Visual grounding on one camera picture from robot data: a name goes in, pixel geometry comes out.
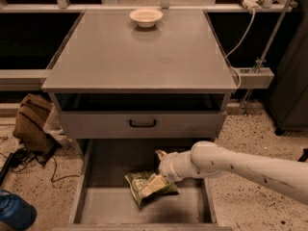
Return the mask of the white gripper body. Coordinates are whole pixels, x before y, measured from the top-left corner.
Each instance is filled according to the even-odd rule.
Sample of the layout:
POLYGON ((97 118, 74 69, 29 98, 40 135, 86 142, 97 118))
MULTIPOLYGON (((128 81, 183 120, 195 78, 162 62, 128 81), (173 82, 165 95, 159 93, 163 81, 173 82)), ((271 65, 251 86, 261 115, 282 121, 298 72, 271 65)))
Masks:
POLYGON ((185 178, 194 178, 196 165, 192 162, 189 151, 164 152, 160 157, 159 171, 168 182, 179 182, 185 178))

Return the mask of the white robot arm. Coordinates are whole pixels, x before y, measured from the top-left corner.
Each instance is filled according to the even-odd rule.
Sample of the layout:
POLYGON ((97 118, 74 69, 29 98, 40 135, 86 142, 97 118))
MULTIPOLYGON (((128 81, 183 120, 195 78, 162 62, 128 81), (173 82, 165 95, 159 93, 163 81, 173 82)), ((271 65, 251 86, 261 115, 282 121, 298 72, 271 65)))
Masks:
POLYGON ((234 152, 209 141, 199 141, 190 151, 158 150, 159 174, 141 187, 141 196, 161 190, 167 182, 185 178, 218 177, 228 171, 265 188, 308 204, 308 164, 234 152))

